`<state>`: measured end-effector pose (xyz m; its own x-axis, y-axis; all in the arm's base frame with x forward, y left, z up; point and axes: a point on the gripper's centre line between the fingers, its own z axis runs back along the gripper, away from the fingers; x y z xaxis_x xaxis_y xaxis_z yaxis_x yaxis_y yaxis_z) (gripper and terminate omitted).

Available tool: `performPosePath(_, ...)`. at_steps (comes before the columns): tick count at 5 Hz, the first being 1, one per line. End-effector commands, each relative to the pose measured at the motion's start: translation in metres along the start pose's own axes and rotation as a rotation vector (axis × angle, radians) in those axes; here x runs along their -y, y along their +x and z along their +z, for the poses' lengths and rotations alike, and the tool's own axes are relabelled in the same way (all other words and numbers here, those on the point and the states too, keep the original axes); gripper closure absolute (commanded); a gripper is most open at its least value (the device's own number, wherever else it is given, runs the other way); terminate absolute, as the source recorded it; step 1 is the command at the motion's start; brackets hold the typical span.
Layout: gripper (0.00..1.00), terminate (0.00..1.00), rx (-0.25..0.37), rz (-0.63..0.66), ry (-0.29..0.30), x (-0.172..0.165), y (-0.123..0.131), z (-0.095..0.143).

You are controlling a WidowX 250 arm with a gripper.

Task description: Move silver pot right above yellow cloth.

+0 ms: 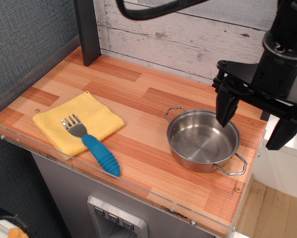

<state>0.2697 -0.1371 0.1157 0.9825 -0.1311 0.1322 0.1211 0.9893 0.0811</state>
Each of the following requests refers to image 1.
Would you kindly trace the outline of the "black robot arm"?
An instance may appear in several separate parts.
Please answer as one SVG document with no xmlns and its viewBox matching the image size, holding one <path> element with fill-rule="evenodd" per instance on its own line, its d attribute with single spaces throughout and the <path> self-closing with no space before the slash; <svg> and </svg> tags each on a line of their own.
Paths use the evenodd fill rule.
<svg viewBox="0 0 297 238">
<path fill-rule="evenodd" d="M 257 64 L 221 60 L 213 81 L 217 93 L 216 118 L 225 126 L 239 101 L 276 116 L 267 142 L 279 150 L 297 134 L 297 0 L 281 0 L 273 25 L 263 38 Z"/>
</svg>

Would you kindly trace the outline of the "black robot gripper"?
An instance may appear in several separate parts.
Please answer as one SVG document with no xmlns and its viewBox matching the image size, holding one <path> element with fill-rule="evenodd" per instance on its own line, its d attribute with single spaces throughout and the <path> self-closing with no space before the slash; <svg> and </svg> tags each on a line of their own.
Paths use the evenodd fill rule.
<svg viewBox="0 0 297 238">
<path fill-rule="evenodd" d="M 213 87 L 219 124 L 225 127 L 244 101 L 273 115 L 265 129 L 268 150 L 297 149 L 297 53 L 265 50 L 258 64 L 221 60 L 217 67 Z"/>
</svg>

